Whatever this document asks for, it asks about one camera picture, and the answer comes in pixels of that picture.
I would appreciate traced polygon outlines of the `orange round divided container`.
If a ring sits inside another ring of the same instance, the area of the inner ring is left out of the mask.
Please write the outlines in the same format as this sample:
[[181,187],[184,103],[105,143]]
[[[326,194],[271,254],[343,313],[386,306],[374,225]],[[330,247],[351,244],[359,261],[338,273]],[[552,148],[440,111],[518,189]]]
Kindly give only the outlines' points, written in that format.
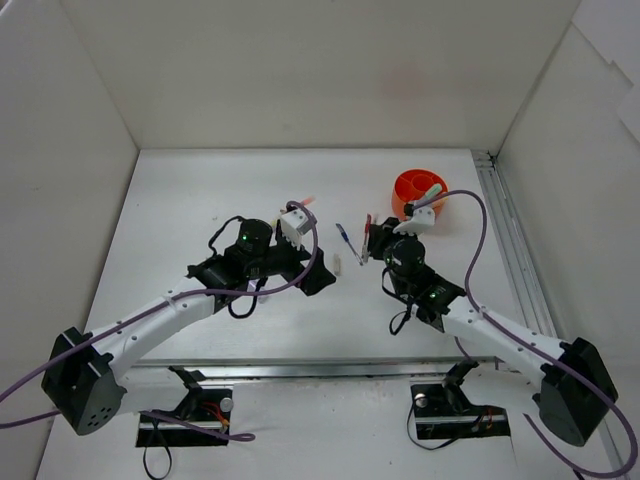
[[421,199],[434,185],[441,186],[440,193],[448,192],[445,180],[433,171],[410,169],[401,173],[395,180],[391,194],[393,214],[404,220],[404,206],[408,202]]

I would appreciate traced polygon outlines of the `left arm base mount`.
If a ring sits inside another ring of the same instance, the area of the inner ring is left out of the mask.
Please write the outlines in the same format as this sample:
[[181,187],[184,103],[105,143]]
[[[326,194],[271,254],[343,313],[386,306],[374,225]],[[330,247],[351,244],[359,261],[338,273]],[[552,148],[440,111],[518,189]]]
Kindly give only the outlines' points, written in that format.
[[[173,412],[164,412],[164,415],[207,430],[227,434],[230,432],[232,409],[233,390],[231,388],[205,388],[198,400],[193,400]],[[228,443],[228,440],[196,432],[182,425],[141,415],[135,447],[221,447],[227,446]]]

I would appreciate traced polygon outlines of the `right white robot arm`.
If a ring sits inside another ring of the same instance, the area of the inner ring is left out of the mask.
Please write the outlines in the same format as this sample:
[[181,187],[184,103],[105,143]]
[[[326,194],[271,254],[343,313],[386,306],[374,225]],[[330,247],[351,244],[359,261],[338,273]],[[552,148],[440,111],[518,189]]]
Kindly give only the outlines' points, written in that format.
[[423,243],[397,232],[399,225],[390,217],[370,226],[367,252],[384,263],[391,285],[383,291],[405,305],[403,318],[491,350],[534,385],[543,425],[565,443],[584,446],[618,399],[597,348],[581,337],[544,336],[474,304],[466,290],[426,264]]

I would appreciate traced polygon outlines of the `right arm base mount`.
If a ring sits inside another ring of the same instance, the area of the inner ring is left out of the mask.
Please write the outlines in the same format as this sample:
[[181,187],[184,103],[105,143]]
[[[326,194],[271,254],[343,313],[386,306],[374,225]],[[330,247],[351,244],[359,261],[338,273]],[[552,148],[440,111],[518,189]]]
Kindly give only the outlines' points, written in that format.
[[411,386],[411,397],[408,434],[412,440],[434,441],[432,449],[466,439],[511,436],[504,408],[475,405],[459,386],[416,384]]

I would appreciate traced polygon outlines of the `green highlighter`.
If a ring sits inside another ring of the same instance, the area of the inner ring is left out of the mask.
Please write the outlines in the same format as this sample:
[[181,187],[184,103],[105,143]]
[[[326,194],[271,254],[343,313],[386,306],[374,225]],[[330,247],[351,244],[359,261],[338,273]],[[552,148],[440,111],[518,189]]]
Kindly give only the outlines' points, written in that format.
[[436,196],[440,195],[443,191],[443,186],[439,183],[434,184],[433,186],[431,186],[424,194],[423,199],[424,200],[431,200],[433,198],[435,198]]

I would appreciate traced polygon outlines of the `white eraser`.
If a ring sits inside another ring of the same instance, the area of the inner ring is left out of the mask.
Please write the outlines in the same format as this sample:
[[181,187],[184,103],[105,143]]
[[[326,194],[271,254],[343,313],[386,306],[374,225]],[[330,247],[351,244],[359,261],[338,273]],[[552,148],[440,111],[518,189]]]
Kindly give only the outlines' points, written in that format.
[[342,260],[339,254],[334,253],[332,257],[332,271],[336,277],[342,275]]

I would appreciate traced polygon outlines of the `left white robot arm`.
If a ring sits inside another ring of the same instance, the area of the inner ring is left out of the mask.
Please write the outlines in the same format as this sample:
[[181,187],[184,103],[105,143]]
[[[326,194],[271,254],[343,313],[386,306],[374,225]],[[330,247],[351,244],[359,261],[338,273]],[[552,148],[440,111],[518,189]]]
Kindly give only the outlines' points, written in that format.
[[75,327],[57,336],[41,387],[79,436],[103,428],[113,417],[160,410],[191,418],[199,409],[194,380],[175,367],[155,379],[135,380],[131,368],[186,327],[227,309],[240,297],[258,298],[259,283],[280,276],[283,288],[313,296],[335,283],[323,253],[307,250],[305,235],[318,235],[315,217],[301,208],[276,225],[244,219],[233,245],[187,268],[173,288],[132,317],[82,334]]

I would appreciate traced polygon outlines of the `aluminium frame rail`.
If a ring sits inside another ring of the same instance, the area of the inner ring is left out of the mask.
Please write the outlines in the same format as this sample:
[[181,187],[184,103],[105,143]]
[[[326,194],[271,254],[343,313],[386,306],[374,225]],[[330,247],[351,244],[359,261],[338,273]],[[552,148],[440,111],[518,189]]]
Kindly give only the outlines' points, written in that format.
[[557,333],[532,257],[524,238],[510,192],[500,166],[490,153],[471,152],[505,264],[519,317],[525,325],[546,335]]

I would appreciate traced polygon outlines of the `red gel pen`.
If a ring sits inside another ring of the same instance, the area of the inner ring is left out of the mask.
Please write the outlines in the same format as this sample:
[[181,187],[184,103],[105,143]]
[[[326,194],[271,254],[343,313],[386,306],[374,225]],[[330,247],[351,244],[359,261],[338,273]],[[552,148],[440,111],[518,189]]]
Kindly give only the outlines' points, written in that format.
[[368,262],[368,257],[369,257],[368,242],[369,242],[369,236],[370,236],[369,233],[370,233],[371,224],[372,224],[372,215],[367,213],[366,221],[364,225],[363,244],[361,249],[361,258],[362,258],[363,265]]

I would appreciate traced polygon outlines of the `blue gel pen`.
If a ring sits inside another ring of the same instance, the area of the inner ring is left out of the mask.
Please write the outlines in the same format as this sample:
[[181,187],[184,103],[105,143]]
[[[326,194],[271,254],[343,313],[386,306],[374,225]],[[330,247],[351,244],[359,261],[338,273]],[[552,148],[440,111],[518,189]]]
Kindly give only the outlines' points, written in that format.
[[339,234],[341,236],[341,238],[343,239],[343,241],[346,243],[346,245],[348,246],[348,248],[350,249],[350,251],[352,252],[352,254],[354,255],[357,263],[360,266],[364,265],[364,262],[360,256],[360,254],[356,251],[354,245],[352,244],[346,230],[344,229],[344,227],[340,224],[340,223],[335,223],[335,226],[337,228],[337,230],[339,231]]

